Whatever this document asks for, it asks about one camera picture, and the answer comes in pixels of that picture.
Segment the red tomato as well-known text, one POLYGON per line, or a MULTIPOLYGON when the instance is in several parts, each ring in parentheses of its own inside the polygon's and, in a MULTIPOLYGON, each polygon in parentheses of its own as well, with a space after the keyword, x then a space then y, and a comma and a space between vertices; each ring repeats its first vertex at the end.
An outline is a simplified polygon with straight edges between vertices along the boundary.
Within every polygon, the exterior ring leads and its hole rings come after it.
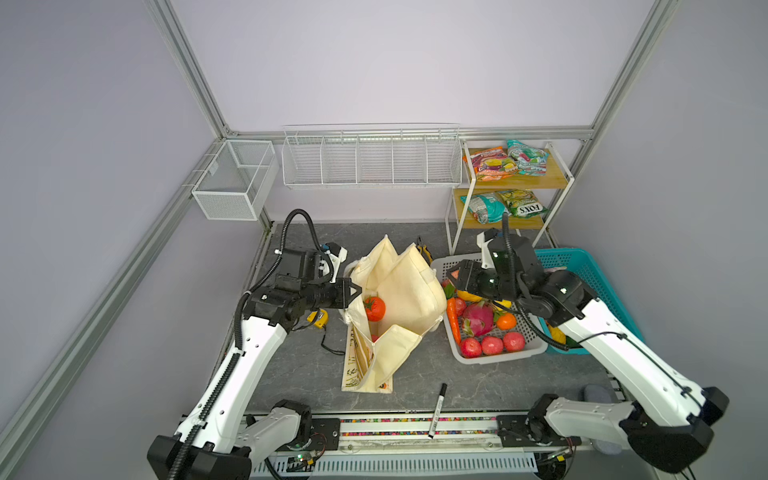
POLYGON ((379 322, 386 315, 386 304, 380 297, 368 297, 363 301, 363 305, 369 322, 379 322))

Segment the cream floral tote bag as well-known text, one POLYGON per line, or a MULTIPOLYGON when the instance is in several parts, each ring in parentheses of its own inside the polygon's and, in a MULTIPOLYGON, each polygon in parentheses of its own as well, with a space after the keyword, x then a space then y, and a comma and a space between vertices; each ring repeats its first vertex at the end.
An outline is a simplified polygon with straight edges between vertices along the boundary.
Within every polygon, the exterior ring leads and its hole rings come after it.
POLYGON ((443 287, 414 244, 399 253, 387 236, 344 275, 362 288, 362 294, 339 311, 347 325, 341 389, 389 394, 395 372, 442 323, 443 287), (386 315, 376 323, 367 320, 363 305, 372 296, 386 304, 386 315))

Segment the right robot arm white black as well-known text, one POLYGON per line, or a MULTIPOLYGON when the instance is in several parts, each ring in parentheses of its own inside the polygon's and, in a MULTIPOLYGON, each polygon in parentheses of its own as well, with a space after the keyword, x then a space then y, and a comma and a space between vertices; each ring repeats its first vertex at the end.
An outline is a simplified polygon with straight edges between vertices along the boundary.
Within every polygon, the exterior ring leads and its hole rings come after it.
POLYGON ((567 269, 546 270, 531 242, 507 226, 479 234, 477 244, 480 259, 462 260, 448 271, 454 287, 546 320, 630 394, 621 403, 545 394, 515 434, 539 445, 572 437, 602 440, 631 449, 657 470, 693 478, 692 465, 712 443, 727 395, 678 373, 620 322, 586 280, 567 269))

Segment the teal white snack bag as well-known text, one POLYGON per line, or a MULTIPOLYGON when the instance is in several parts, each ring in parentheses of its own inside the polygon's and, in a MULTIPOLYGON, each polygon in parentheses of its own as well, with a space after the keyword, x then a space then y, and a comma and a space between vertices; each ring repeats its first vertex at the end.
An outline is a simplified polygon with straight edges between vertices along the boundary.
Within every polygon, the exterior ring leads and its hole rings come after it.
POLYGON ((464 195, 460 196, 460 200, 468 206, 468 212, 479 224, 500 222, 508 212, 506 205, 495 192, 473 194, 470 199, 464 195))

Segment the small orange tangerine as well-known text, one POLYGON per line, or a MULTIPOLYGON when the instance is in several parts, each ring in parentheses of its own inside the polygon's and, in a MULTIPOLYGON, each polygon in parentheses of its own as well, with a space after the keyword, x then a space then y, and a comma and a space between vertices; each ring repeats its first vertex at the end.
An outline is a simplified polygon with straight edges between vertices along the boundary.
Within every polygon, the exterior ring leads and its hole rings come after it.
POLYGON ((517 326, 517 318, 512 313, 504 313, 496 318, 495 324, 501 331, 512 330, 517 326))

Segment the white plastic fruit basket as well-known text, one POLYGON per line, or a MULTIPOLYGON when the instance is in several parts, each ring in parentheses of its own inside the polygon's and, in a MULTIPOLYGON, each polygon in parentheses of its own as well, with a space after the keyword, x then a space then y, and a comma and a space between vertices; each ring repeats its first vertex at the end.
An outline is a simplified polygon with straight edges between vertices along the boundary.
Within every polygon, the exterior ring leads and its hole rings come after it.
MULTIPOLYGON (((438 281, 442 282, 445 280, 448 271, 451 270, 454 266, 458 265, 462 260, 479 261, 480 257, 481 255, 479 253, 447 256, 435 259, 432 262, 431 267, 435 271, 438 281)), ((502 340, 507 333, 517 332, 520 333, 524 338, 523 348, 514 352, 504 350, 502 353, 496 355, 481 354, 480 357, 469 358, 463 355, 460 344, 455 341, 450 326, 450 321, 447 317, 447 314, 444 313, 442 328, 448 337, 448 345, 455 360, 463 365, 486 365, 522 360, 543 354, 547 349, 547 344, 538 336, 538 333, 543 333, 542 327, 539 325, 539 319, 533 315, 528 315, 531 324, 527 324, 521 319, 521 314, 517 310, 514 310, 513 314, 517 319, 515 328, 510 330, 500 330, 499 328, 495 327, 489 333, 480 336, 478 341, 481 342, 485 337, 489 336, 493 336, 502 340)))

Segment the red apple front right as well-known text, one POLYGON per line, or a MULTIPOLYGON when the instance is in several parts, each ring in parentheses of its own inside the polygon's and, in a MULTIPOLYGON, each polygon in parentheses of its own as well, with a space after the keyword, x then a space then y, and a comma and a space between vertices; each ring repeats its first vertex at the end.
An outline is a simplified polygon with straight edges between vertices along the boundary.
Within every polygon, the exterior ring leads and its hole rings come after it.
POLYGON ((516 353, 525 349, 526 341, 524 336, 516 331, 506 333, 502 339, 504 349, 507 353, 516 353))

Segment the red apple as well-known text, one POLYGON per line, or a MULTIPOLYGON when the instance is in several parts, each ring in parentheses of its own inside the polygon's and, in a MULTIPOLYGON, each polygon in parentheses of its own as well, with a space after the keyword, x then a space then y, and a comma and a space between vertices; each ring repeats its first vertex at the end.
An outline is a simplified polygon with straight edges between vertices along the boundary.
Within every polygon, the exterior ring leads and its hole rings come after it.
POLYGON ((481 342, 474 337, 464 339, 460 344, 460 351, 464 358, 473 359, 483 355, 481 342))
POLYGON ((499 355, 505 352, 503 340, 493 336, 486 336, 481 342, 482 352, 486 356, 499 355))
POLYGON ((506 333, 502 339, 504 349, 507 353, 516 353, 525 349, 526 341, 524 336, 516 331, 506 333))

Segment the orange carrot in white basket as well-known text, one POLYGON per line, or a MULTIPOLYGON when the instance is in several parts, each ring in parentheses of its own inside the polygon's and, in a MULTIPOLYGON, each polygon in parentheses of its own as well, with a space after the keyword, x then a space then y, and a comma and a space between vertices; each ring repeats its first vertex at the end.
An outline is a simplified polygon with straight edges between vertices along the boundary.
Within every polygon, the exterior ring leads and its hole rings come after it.
POLYGON ((446 315, 448 318, 449 327, 450 327, 453 340, 457 345, 459 345, 461 342, 461 332, 460 332, 459 321, 458 321, 456 301, 457 301, 457 298, 451 298, 447 300, 446 315))

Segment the red apple front middle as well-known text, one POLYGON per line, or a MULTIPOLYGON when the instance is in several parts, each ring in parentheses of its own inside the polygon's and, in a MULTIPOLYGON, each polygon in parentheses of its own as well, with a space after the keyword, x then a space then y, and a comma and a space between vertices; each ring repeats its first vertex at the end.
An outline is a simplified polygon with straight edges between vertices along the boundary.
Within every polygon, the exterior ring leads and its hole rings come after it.
POLYGON ((503 340, 493 336, 486 336, 481 342, 482 352, 486 356, 499 355, 505 352, 503 340))

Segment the white wooden two-tier shelf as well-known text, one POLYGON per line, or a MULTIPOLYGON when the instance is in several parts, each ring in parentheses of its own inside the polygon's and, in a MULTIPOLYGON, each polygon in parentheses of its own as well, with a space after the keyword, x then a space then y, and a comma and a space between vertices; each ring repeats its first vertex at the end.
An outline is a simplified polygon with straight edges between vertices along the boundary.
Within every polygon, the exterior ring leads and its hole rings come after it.
POLYGON ((549 153, 547 171, 543 176, 538 177, 516 175, 498 181, 478 181, 472 165, 463 163, 464 182, 452 190, 444 216, 447 247, 450 255, 456 252, 464 230, 490 227, 490 225, 480 224, 468 213, 468 207, 461 201, 461 197, 466 196, 470 200, 474 194, 510 189, 533 191, 539 199, 541 199, 541 192, 553 192, 552 201, 547 206, 548 212, 544 216, 532 219, 513 218, 509 221, 509 226, 518 232, 523 230, 535 231, 536 235, 533 238, 535 247, 544 241, 551 248, 558 247, 554 235, 550 232, 550 226, 564 204, 566 195, 574 186, 576 178, 552 141, 546 142, 543 149, 549 153))

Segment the yellow black pliers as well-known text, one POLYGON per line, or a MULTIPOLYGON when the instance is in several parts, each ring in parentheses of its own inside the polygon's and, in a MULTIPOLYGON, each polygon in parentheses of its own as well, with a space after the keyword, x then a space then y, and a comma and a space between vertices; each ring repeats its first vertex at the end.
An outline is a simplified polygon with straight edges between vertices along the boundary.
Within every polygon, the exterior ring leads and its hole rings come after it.
POLYGON ((428 265, 431 265, 432 262, 433 262, 433 256, 432 256, 429 248, 427 247, 426 243, 423 241, 423 239, 421 237, 417 238, 417 240, 415 242, 415 245, 416 245, 417 251, 419 252, 421 257, 424 259, 424 261, 428 265))

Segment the red apple front left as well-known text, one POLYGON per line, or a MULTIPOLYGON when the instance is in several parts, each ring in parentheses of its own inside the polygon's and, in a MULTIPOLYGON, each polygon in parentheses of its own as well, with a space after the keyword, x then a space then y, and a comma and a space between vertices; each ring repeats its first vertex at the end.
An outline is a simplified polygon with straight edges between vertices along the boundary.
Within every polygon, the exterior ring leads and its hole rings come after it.
POLYGON ((460 344, 460 351, 464 358, 473 359, 483 355, 481 342, 474 337, 464 339, 460 344))

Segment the white mesh box basket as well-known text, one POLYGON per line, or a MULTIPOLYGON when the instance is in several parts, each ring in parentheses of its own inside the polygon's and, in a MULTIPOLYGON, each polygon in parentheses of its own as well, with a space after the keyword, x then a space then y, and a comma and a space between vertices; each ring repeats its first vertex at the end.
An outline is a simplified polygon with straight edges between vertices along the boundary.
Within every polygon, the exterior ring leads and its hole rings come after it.
POLYGON ((278 172, 272 142, 225 140, 192 194, 208 220, 258 221, 278 172))

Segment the grey wrist rest pad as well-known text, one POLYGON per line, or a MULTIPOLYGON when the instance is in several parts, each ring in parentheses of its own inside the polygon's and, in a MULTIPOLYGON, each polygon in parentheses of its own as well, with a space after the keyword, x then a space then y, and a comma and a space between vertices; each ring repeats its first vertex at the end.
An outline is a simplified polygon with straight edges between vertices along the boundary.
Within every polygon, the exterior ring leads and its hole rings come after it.
MULTIPOLYGON (((586 385, 582 390, 582 400, 591 403, 612 403, 611 393, 600 385, 586 385)), ((622 453, 618 444, 603 440, 591 439, 594 449, 604 455, 617 456, 622 453)))

